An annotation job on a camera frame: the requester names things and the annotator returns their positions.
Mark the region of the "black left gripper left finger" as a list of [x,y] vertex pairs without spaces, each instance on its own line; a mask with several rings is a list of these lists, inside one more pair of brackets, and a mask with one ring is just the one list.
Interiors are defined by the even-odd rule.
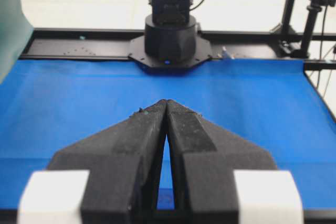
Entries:
[[58,150],[34,172],[19,223],[131,223],[158,199],[167,101]]

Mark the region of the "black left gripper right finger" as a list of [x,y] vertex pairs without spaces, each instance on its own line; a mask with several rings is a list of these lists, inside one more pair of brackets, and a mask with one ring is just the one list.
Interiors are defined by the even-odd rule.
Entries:
[[177,203],[192,223],[303,223],[292,174],[264,148],[168,100]]

